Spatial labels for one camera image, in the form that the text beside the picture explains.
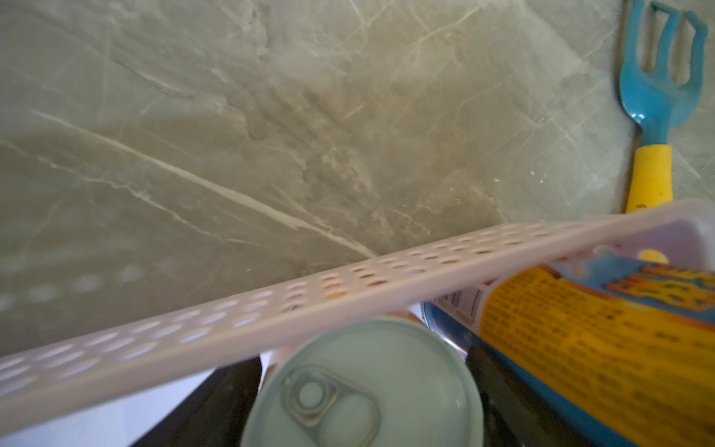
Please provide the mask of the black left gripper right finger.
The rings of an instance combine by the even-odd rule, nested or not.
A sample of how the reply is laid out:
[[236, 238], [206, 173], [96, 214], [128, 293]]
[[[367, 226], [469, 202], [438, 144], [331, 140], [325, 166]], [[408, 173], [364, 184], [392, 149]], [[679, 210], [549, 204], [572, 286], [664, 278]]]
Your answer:
[[486, 446], [591, 445], [491, 348], [469, 348], [465, 364], [482, 398]]

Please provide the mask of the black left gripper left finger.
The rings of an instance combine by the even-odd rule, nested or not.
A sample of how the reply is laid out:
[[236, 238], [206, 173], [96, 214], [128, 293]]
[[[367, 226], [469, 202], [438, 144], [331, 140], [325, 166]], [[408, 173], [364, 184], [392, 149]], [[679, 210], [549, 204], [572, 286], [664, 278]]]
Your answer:
[[136, 446], [238, 446], [263, 377], [255, 357], [215, 370]]

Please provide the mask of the white-lid can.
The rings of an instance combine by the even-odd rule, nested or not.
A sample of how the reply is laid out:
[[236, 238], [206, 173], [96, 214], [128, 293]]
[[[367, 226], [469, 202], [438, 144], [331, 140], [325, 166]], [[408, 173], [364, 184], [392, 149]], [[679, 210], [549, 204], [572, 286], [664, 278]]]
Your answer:
[[465, 361], [426, 326], [383, 317], [279, 350], [243, 446], [482, 446]]

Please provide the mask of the blue yellow label can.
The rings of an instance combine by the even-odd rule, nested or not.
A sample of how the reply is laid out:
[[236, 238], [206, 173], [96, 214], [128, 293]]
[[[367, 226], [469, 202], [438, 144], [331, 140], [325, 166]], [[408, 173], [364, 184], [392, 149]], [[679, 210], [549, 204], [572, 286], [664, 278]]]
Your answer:
[[714, 275], [603, 255], [542, 264], [423, 305], [485, 348], [589, 443], [714, 443]]

